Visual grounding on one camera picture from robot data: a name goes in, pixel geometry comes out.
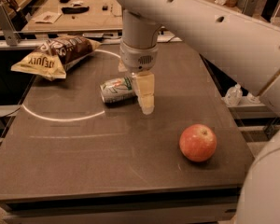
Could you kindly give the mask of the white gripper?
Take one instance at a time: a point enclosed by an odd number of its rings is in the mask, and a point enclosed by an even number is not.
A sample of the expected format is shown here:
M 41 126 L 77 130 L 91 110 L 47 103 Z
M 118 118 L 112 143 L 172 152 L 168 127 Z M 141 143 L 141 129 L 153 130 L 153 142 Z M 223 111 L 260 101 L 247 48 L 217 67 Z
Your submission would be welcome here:
M 133 89 L 142 112 L 145 115 L 151 114 L 154 111 L 155 77 L 148 70 L 154 66 L 157 59 L 157 40 L 154 39 L 147 48 L 134 48 L 121 39 L 119 54 L 119 71 L 138 73 L 133 75 Z

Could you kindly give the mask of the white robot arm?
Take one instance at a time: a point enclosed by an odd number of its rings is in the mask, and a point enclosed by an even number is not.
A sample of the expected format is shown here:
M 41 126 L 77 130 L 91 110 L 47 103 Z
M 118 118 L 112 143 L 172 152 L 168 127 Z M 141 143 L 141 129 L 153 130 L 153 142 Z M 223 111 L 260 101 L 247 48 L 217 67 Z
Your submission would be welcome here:
M 280 28 L 204 0 L 117 0 L 123 8 L 120 55 L 132 73 L 146 71 L 165 27 L 217 65 L 280 117 Z M 280 131 L 255 158 L 237 206 L 236 224 L 280 224 Z

